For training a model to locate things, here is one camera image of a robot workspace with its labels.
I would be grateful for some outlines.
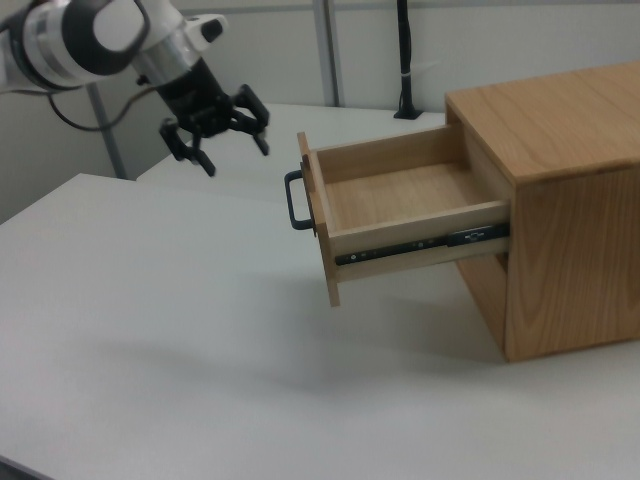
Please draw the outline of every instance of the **drawer slide rail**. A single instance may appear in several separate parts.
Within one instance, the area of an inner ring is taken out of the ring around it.
[[[335,258],[335,262],[337,266],[342,267],[345,265],[352,265],[354,263],[362,263],[379,258],[427,250],[430,248],[455,248],[471,243],[486,242],[496,238],[506,238],[509,234],[510,228],[508,223],[489,225],[486,227],[472,228],[470,230],[450,233],[442,237],[415,240],[409,243],[401,243],[399,245],[391,245],[388,247],[380,247],[372,250],[363,250],[347,255],[340,255]]]

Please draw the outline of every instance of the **table surface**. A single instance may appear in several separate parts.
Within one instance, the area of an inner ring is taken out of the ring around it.
[[[450,264],[331,309],[279,203],[79,176],[0,252],[0,455],[56,480],[640,470],[640,342],[505,364]]]

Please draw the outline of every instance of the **black cable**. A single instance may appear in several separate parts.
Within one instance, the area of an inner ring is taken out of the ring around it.
[[[27,95],[29,97],[46,97],[47,92],[36,92],[33,90],[7,90],[6,92],[0,92],[0,95],[7,95],[9,93],[15,93],[16,95]]]
[[[81,130],[83,132],[99,133],[99,132],[104,132],[106,130],[109,130],[109,129],[115,127],[116,125],[118,125],[124,119],[124,117],[127,115],[127,113],[129,112],[129,109],[133,106],[134,103],[136,103],[138,100],[141,100],[142,98],[146,97],[150,93],[155,92],[155,90],[156,90],[155,87],[149,87],[149,88],[146,88],[146,89],[142,90],[141,92],[135,94],[133,97],[131,97],[129,100],[127,100],[127,103],[125,104],[124,108],[120,111],[120,113],[116,116],[116,118],[114,120],[112,120],[111,122],[107,123],[106,125],[102,125],[100,127],[86,127],[84,125],[80,125],[80,124],[74,122],[73,120],[70,120],[69,118],[67,118],[60,111],[60,109],[56,105],[55,101],[53,100],[53,94],[47,93],[45,95],[47,96],[47,98],[49,100],[49,105],[51,105],[51,108],[53,109],[53,112],[64,123],[66,123],[70,127],[75,128],[76,130]]]

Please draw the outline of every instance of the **open drawer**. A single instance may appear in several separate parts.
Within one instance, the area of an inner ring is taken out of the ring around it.
[[[508,251],[509,195],[491,188],[500,173],[462,124],[320,150],[304,133],[298,140],[301,170],[286,178],[291,221],[318,237],[333,306],[341,282]],[[294,218],[296,178],[305,222]]]

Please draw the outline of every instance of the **black metal handle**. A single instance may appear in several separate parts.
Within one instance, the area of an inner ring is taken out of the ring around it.
[[[296,214],[293,211],[293,200],[291,197],[291,182],[302,178],[302,170],[289,172],[284,177],[284,189],[287,192],[287,205],[289,207],[289,220],[294,230],[311,230],[313,228],[313,220],[296,220]]]

